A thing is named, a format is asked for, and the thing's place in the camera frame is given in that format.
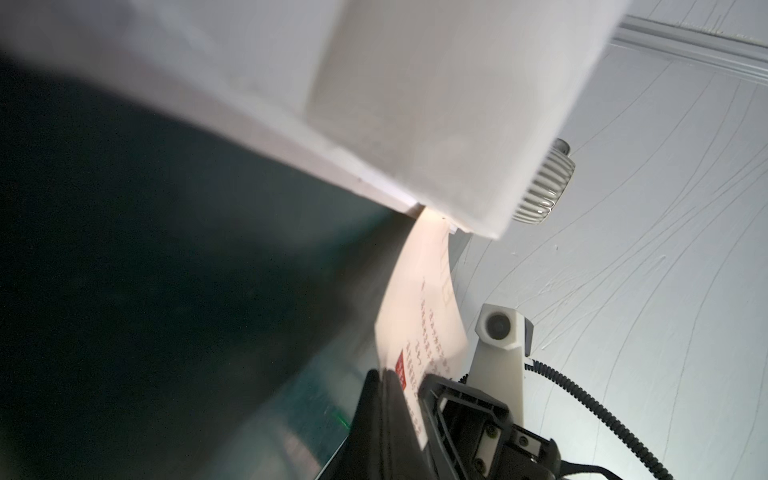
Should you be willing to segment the pale pink photo card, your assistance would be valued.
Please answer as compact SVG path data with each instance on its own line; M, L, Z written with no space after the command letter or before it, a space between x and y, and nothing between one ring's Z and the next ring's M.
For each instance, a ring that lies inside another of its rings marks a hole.
M451 279L450 231L442 215L421 212L399 254L375 324L379 366L396 373L408 424L421 448L427 444L418 402L422 380L427 374L455 379L466 358L467 335Z

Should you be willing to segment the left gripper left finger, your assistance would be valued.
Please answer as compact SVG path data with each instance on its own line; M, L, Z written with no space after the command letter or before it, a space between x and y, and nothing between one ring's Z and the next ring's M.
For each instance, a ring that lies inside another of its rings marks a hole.
M349 434L319 479L380 478L380 373L367 373Z

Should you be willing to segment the white photo album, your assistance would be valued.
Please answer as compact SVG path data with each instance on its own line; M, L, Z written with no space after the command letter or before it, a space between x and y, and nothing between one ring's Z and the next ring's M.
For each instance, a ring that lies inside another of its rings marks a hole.
M398 211L508 229L625 1L5 1L1 49Z

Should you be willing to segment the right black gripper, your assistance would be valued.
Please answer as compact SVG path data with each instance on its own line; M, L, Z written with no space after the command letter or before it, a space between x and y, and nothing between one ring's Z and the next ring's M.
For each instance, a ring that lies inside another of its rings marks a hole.
M508 406L482 391L427 374L418 404L439 479L560 479L553 439L512 425Z

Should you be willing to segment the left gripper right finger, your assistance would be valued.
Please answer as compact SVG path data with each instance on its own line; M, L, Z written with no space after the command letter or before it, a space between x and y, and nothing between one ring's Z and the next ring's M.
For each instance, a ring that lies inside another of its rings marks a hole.
M386 370L381 376L381 478L433 479L422 452L398 375Z

